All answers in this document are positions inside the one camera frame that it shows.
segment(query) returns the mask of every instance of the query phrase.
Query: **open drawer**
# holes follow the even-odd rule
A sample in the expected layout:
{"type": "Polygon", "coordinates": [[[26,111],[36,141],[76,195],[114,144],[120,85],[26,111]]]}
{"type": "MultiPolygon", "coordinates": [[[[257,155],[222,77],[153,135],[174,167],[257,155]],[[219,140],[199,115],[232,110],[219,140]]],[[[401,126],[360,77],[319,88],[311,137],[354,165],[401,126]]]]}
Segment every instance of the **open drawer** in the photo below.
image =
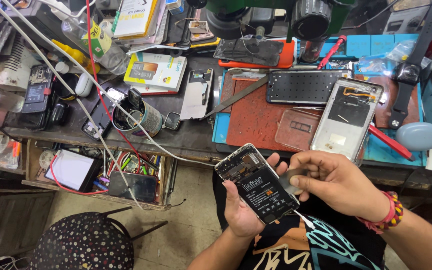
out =
{"type": "MultiPolygon", "coordinates": [[[[55,182],[49,179],[47,181],[41,181],[42,177],[44,177],[42,175],[44,175],[44,173],[46,172],[46,170],[42,169],[39,165],[39,156],[41,155],[41,153],[43,153],[43,149],[36,147],[34,140],[28,140],[26,155],[26,180],[23,180],[22,183],[33,187],[65,191],[64,189],[60,188],[55,182]]],[[[162,156],[160,162],[162,166],[158,172],[158,178],[160,181],[158,190],[159,202],[147,203],[139,201],[142,208],[146,210],[166,211],[171,208],[170,198],[172,189],[174,187],[174,180],[176,178],[176,169],[178,163],[177,159],[172,158],[171,156],[162,156]]],[[[90,196],[93,198],[128,205],[136,205],[135,201],[132,199],[115,197],[107,193],[82,196],[90,196]]]]}

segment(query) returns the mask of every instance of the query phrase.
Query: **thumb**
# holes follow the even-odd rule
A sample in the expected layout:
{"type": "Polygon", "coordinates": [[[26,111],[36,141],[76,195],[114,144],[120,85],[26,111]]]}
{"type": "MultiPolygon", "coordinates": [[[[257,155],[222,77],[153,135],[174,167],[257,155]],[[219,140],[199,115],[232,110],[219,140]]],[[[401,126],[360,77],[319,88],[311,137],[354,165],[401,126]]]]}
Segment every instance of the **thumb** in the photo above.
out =
{"type": "Polygon", "coordinates": [[[240,196],[238,195],[238,188],[229,180],[223,182],[226,188],[226,209],[225,211],[235,212],[240,207],[240,196]]]}
{"type": "Polygon", "coordinates": [[[328,190],[327,185],[329,184],[328,182],[316,180],[315,178],[304,175],[295,175],[291,177],[289,183],[292,186],[313,193],[319,198],[324,196],[324,193],[328,190]]]}

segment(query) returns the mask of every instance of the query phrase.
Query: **forearm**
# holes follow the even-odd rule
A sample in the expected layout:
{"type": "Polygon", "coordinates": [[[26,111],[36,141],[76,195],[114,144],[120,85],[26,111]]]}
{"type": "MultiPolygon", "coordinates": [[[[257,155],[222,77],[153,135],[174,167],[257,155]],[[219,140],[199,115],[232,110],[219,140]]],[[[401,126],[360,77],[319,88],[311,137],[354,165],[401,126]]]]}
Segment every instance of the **forearm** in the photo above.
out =
{"type": "Polygon", "coordinates": [[[409,269],[432,269],[432,225],[420,216],[404,209],[401,223],[381,236],[409,269]]]}
{"type": "Polygon", "coordinates": [[[188,270],[237,269],[253,238],[236,236],[228,227],[207,249],[189,265],[188,270]]]}

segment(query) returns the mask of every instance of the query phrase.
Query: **orange phone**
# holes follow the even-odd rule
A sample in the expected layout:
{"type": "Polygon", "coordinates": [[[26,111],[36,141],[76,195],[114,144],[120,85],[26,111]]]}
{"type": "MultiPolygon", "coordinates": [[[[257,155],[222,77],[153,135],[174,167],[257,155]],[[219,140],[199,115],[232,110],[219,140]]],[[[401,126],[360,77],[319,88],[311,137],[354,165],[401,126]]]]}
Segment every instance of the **orange phone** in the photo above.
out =
{"type": "Polygon", "coordinates": [[[294,62],[294,40],[291,43],[286,43],[286,39],[274,39],[273,41],[284,42],[283,50],[279,54],[279,62],[276,66],[270,67],[265,65],[256,65],[251,63],[243,63],[238,61],[219,59],[218,64],[222,67],[239,67],[239,68],[291,68],[294,62]]]}

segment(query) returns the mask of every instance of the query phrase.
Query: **glue bottle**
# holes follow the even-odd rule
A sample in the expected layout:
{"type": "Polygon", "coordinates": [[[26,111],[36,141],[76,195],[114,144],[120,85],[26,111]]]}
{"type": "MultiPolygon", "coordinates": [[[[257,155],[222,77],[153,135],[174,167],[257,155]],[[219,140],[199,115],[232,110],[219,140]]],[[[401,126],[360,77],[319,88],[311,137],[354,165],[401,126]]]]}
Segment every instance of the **glue bottle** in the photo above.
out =
{"type": "MultiPolygon", "coordinates": [[[[76,14],[76,12],[71,13],[71,10],[61,2],[56,0],[50,0],[49,2],[67,14],[76,14]]],[[[83,13],[78,18],[73,18],[57,9],[51,8],[51,12],[63,21],[61,29],[64,35],[75,44],[78,44],[85,52],[90,53],[88,48],[87,14],[83,13]]],[[[130,60],[129,57],[101,30],[97,23],[91,20],[89,24],[93,57],[110,72],[116,75],[125,73],[130,60]]]]}
{"type": "MultiPolygon", "coordinates": [[[[54,44],[56,44],[58,47],[63,49],[63,51],[67,52],[72,58],[76,60],[81,66],[84,67],[85,70],[87,70],[89,73],[93,74],[93,67],[91,66],[91,59],[87,58],[81,51],[71,48],[68,45],[64,45],[63,43],[59,42],[58,40],[52,40],[54,44]]],[[[96,70],[96,73],[99,72],[99,64],[94,63],[94,69],[96,70]]]]}

